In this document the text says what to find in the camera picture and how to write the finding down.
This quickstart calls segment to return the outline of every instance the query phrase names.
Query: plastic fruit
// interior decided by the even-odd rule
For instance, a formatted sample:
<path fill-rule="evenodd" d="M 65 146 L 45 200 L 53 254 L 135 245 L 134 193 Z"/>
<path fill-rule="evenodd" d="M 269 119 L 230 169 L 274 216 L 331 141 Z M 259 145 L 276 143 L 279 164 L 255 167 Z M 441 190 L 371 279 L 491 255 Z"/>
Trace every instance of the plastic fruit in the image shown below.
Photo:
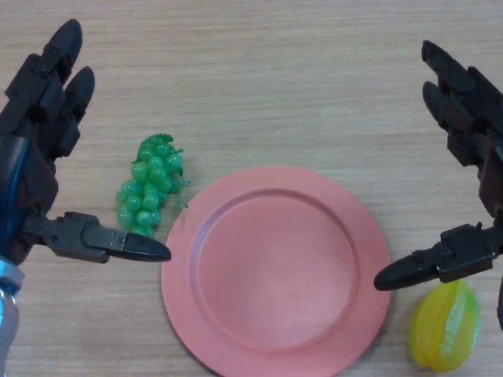
<path fill-rule="evenodd" d="M 436 372 L 459 368 L 472 353 L 480 331 L 480 309 L 463 281 L 440 284 L 415 309 L 409 329 L 413 359 Z"/>

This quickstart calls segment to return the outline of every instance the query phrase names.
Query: plastic grapes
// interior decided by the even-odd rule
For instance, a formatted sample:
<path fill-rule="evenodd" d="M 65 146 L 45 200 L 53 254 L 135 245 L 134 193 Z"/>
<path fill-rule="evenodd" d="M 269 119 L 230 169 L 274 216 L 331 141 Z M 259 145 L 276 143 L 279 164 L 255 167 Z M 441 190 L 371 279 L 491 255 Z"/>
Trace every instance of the plastic grapes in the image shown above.
<path fill-rule="evenodd" d="M 157 134 L 140 144 L 131 165 L 133 179 L 116 193 L 117 221 L 125 230 L 154 237 L 154 228 L 161 223 L 160 208 L 169 195 L 178 195 L 187 185 L 182 177 L 183 150 L 171 145 L 172 141 L 170 135 Z"/>

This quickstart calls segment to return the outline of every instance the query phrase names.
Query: table surface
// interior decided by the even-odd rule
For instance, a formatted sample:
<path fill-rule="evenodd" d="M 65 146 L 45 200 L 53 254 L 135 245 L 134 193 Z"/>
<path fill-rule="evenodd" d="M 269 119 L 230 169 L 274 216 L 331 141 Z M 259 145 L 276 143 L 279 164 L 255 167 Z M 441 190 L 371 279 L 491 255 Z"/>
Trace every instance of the table surface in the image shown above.
<path fill-rule="evenodd" d="M 434 75 L 420 48 L 429 38 L 503 87 L 501 1 L 0 0 L 1 88 L 70 17 L 84 30 L 76 68 L 90 65 L 97 85 L 80 142 L 58 163 L 53 215 L 77 210 L 115 225 L 127 162 L 144 137 L 168 132 L 186 150 L 185 199 L 245 167 L 307 167 L 361 198 L 393 259 L 430 247 L 443 229 L 490 224 L 475 168 L 446 150 L 424 106 Z M 164 211 L 159 240 L 174 213 Z M 168 324 L 158 264 L 95 265 L 36 247 L 22 270 L 10 375 L 211 375 Z M 452 375 L 501 375 L 500 279 L 498 265 L 468 279 L 483 327 Z M 411 310 L 432 285 L 394 294 L 382 332 L 341 375 L 433 375 L 407 347 Z"/>

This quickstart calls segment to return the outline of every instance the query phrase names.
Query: grape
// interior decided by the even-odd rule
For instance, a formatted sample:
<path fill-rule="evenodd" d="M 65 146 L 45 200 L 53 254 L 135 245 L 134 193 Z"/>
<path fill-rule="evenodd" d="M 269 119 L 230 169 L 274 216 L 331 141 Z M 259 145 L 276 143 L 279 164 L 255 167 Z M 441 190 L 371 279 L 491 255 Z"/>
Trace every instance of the grape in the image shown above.
<path fill-rule="evenodd" d="M 126 202 L 126 199 L 127 199 L 127 195 L 124 193 L 123 190 L 119 190 L 116 193 L 116 201 L 117 201 L 117 203 L 124 204 L 124 202 Z"/>
<path fill-rule="evenodd" d="M 174 194 L 178 194 L 183 187 L 183 181 L 181 179 L 173 180 L 173 187 L 171 187 L 171 192 Z"/>
<path fill-rule="evenodd" d="M 141 226 L 151 226 L 152 225 L 152 215 L 146 210 L 140 210 L 136 214 L 136 221 Z"/>
<path fill-rule="evenodd" d="M 183 168 L 182 156 L 178 153 L 173 153 L 169 157 L 167 157 L 166 162 L 164 163 L 166 167 L 166 171 L 177 171 Z"/>
<path fill-rule="evenodd" d="M 161 159 L 166 159 L 170 154 L 170 147 L 167 144 L 159 144 L 154 148 L 154 153 Z"/>
<path fill-rule="evenodd" d="M 146 163 L 134 163 L 131 166 L 131 175 L 136 181 L 145 182 L 149 176 L 149 169 Z"/>
<path fill-rule="evenodd" d="M 160 224 L 163 219 L 162 215 L 160 214 L 160 209 L 158 207 L 153 209 L 150 212 L 150 215 L 152 216 L 152 225 L 158 226 L 158 224 Z"/>
<path fill-rule="evenodd" d="M 140 157 L 141 161 L 147 163 L 154 156 L 154 152 L 152 148 L 150 148 L 149 146 L 142 145 L 140 147 L 140 152 L 138 153 L 138 156 Z"/>
<path fill-rule="evenodd" d="M 173 187 L 173 180 L 170 177 L 166 177 L 166 179 L 159 184 L 159 189 L 161 192 L 169 192 Z"/>
<path fill-rule="evenodd" d="M 138 195 L 131 195 L 126 200 L 126 208 L 131 212 L 136 212 L 141 208 L 143 201 Z"/>
<path fill-rule="evenodd" d="M 156 168 L 150 172 L 149 180 L 159 185 L 164 182 L 166 177 L 166 172 L 163 169 Z"/>
<path fill-rule="evenodd" d="M 139 234 L 140 236 L 146 236 L 147 235 L 147 231 L 145 230 L 145 228 L 143 226 L 140 226 L 140 225 L 135 225 L 132 228 L 131 232 Z"/>
<path fill-rule="evenodd" d="M 141 185 L 139 182 L 136 182 L 134 179 L 130 179 L 129 181 L 125 181 L 123 183 L 123 185 L 120 186 L 120 190 L 126 196 L 134 195 L 134 194 L 141 194 Z"/>
<path fill-rule="evenodd" d="M 123 228 L 130 229 L 134 223 L 134 216 L 125 206 L 121 206 L 119 208 L 119 213 L 117 214 L 117 222 Z"/>
<path fill-rule="evenodd" d="M 147 196 L 148 194 L 159 195 L 159 189 L 152 182 L 146 182 L 143 186 L 143 194 Z"/>
<path fill-rule="evenodd" d="M 153 210 L 159 206 L 159 197 L 158 195 L 148 194 L 143 198 L 143 209 L 145 210 Z"/>
<path fill-rule="evenodd" d="M 150 238 L 154 238 L 154 228 L 152 226 L 145 227 L 145 235 Z"/>
<path fill-rule="evenodd" d="M 162 192 L 159 191 L 159 204 L 162 206 L 164 203 L 166 203 L 168 194 L 167 192 Z"/>
<path fill-rule="evenodd" d="M 150 170 L 153 170 L 153 169 L 162 169 L 162 168 L 163 168 L 163 159 L 161 159 L 160 157 L 153 156 L 149 160 L 149 169 Z"/>

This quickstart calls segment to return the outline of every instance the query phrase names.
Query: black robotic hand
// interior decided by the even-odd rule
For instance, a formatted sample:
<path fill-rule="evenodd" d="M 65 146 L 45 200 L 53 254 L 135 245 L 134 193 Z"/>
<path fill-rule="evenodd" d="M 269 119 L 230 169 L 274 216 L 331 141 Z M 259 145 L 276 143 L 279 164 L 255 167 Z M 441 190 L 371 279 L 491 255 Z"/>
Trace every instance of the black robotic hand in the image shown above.
<path fill-rule="evenodd" d="M 82 29 L 70 20 L 42 55 L 30 55 L 7 88 L 0 113 L 0 256 L 19 265 L 34 244 L 57 255 L 105 263 L 109 256 L 167 261 L 170 251 L 144 236 L 105 228 L 88 214 L 67 212 L 49 220 L 56 198 L 55 160 L 69 156 L 94 91 L 83 68 L 64 88 L 82 45 Z"/>
<path fill-rule="evenodd" d="M 415 251 L 383 269 L 376 289 L 389 291 L 439 278 L 446 283 L 493 268 L 503 254 L 503 95 L 476 68 L 465 70 L 446 51 L 425 41 L 423 61 L 439 77 L 423 98 L 447 133 L 447 148 L 464 167 L 479 168 L 479 197 L 494 226 L 462 225 L 443 232 L 430 249 Z M 503 281 L 497 316 L 503 329 Z"/>

